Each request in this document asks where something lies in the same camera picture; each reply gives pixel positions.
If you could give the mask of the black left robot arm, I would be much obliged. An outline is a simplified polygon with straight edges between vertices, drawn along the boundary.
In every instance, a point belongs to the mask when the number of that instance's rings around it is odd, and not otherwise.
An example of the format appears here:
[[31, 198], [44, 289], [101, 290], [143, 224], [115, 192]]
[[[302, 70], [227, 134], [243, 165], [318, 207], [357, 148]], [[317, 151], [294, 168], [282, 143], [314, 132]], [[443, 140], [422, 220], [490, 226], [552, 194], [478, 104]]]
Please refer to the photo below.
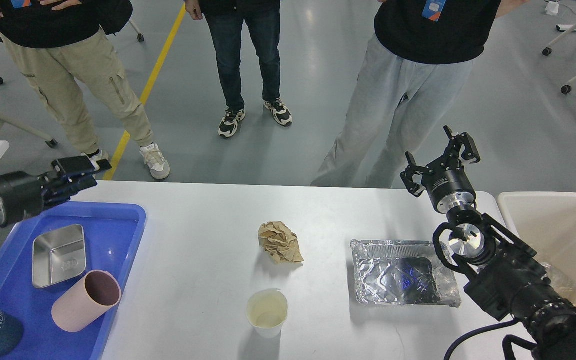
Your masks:
[[0, 228], [34, 218], [95, 187], [94, 175], [112, 169], [107, 159], [87, 155], [56, 159], [52, 170], [41, 175], [14, 171], [0, 175]]

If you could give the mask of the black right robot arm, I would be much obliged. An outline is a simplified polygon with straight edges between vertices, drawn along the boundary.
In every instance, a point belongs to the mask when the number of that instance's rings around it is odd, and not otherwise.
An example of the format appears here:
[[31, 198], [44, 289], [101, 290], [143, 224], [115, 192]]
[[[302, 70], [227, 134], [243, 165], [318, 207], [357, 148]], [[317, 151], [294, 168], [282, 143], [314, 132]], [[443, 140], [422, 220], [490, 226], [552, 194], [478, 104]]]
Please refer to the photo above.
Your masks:
[[531, 340], [506, 335], [506, 360], [514, 360], [514, 346], [530, 351], [535, 360], [576, 360], [576, 306], [553, 289], [533, 248], [478, 211], [465, 164], [478, 163], [480, 153], [469, 133], [443, 129], [449, 140], [443, 154], [420, 166], [406, 152], [407, 167], [400, 177], [416, 198], [427, 191], [434, 210], [446, 216], [433, 233], [435, 253], [445, 268], [467, 277], [466, 294], [498, 321], [455, 340], [445, 359], [471, 337], [522, 323]]

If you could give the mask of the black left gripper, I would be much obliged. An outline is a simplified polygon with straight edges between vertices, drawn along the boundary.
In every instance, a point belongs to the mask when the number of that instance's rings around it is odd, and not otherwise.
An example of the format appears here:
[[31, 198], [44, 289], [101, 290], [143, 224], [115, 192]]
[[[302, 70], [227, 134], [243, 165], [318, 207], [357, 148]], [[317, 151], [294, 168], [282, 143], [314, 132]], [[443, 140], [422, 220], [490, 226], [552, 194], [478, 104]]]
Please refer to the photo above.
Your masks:
[[109, 161], [92, 161], [87, 155], [59, 158], [53, 171], [30, 175], [15, 171], [0, 175], [0, 228], [34, 218], [95, 187], [95, 175], [112, 168]]

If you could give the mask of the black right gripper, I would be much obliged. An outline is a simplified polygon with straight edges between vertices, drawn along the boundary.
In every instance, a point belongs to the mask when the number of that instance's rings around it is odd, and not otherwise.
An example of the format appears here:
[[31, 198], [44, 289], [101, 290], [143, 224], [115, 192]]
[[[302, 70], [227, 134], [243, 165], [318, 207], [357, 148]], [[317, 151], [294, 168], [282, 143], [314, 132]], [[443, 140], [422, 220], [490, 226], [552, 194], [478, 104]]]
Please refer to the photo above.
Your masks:
[[[448, 214], [453, 208], [475, 205], [476, 192], [464, 164], [477, 164], [482, 158], [468, 132], [453, 133], [447, 125], [443, 129], [449, 139], [443, 159], [439, 157], [427, 167], [419, 166], [413, 154], [405, 152], [407, 167], [400, 177], [412, 196], [420, 198], [426, 190], [434, 210], [439, 214]], [[422, 180], [416, 181], [414, 176], [422, 176]]]

